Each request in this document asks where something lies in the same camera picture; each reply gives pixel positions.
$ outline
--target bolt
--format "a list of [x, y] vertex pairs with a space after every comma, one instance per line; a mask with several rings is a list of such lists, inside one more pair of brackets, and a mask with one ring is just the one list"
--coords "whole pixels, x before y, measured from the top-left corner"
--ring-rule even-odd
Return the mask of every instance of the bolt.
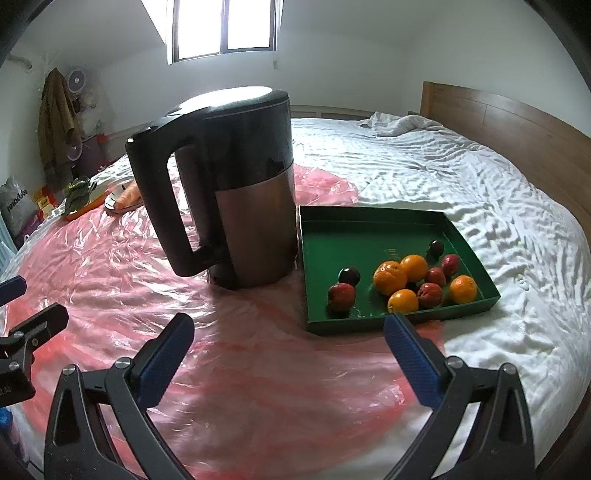
[[462, 360], [458, 356], [450, 356], [447, 359], [447, 364], [448, 364], [448, 366], [458, 370], [464, 366], [464, 360]]
[[515, 375], [517, 373], [517, 369], [513, 364], [505, 364], [503, 365], [503, 372], [509, 375]]
[[66, 365], [62, 370], [61, 373], [63, 373], [64, 375], [71, 375], [72, 373], [74, 373], [76, 371], [76, 366], [74, 364], [70, 364], [70, 365]]
[[123, 370], [127, 367], [129, 367], [131, 365], [131, 358], [128, 358], [126, 356], [119, 358], [117, 361], [115, 361], [115, 366], [117, 368], [119, 368], [120, 370]]

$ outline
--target electric kettle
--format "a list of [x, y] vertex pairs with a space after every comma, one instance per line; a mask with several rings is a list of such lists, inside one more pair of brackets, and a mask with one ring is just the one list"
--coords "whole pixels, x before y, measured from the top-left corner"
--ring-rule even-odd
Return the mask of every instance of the electric kettle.
[[[271, 284], [297, 250], [289, 96], [239, 87], [196, 96], [133, 135], [125, 149], [174, 272], [208, 270], [225, 288]], [[167, 163], [174, 153], [199, 233], [192, 250]]]

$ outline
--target tangerine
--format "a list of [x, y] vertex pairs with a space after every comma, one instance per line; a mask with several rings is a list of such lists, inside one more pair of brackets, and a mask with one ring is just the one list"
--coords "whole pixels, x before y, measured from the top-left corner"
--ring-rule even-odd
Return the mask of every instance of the tangerine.
[[374, 273], [375, 289], [388, 297], [402, 290], [407, 281], [407, 275], [398, 262], [384, 262]]
[[418, 298], [412, 290], [398, 290], [388, 300], [389, 313], [411, 313], [418, 310]]
[[429, 271], [427, 260], [420, 255], [409, 255], [400, 262], [400, 267], [406, 272], [408, 281], [418, 282], [425, 278]]
[[476, 300], [478, 286], [472, 277], [460, 275], [449, 285], [449, 296], [456, 303], [470, 303]]

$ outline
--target pink plastic bag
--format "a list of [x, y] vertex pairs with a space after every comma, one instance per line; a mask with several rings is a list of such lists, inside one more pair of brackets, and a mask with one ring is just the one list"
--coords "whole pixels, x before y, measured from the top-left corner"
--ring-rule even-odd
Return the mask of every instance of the pink plastic bag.
[[[315, 204], [356, 201], [351, 185], [326, 172], [298, 168], [295, 177], [298, 201], [301, 192]], [[173, 184], [195, 246], [178, 178]], [[194, 319], [195, 341], [150, 417], [200, 480], [286, 478], [333, 466], [378, 442], [414, 401], [379, 332], [320, 338], [303, 330], [301, 271], [242, 291], [212, 286], [205, 274], [178, 277], [144, 207], [122, 216], [98, 208], [56, 222], [20, 274], [28, 290], [9, 305], [7, 329], [52, 302], [70, 313], [68, 328], [35, 353], [37, 395], [24, 410], [41, 432], [64, 365], [108, 368], [134, 356], [177, 312]], [[420, 330], [440, 340], [438, 323]], [[137, 471], [112, 413], [105, 414]]]

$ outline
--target white bedding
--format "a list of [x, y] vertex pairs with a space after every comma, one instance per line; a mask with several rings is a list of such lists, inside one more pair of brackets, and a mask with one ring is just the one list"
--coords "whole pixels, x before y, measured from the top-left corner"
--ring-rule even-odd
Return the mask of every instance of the white bedding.
[[[293, 138], [296, 163], [347, 178], [358, 187], [361, 204], [444, 211], [465, 236], [502, 297], [490, 312], [445, 323], [446, 354], [473, 367], [497, 369], [504, 362], [518, 367], [539, 462], [590, 381], [591, 254], [574, 217], [508, 160], [420, 116], [295, 119]], [[124, 157], [97, 179], [130, 173]], [[17, 271], [46, 224], [13, 259], [5, 278]], [[459, 455], [475, 409], [469, 413], [439, 473]], [[410, 407], [365, 456], [306, 480], [381, 480], [429, 414]], [[41, 439], [18, 417], [39, 463]]]

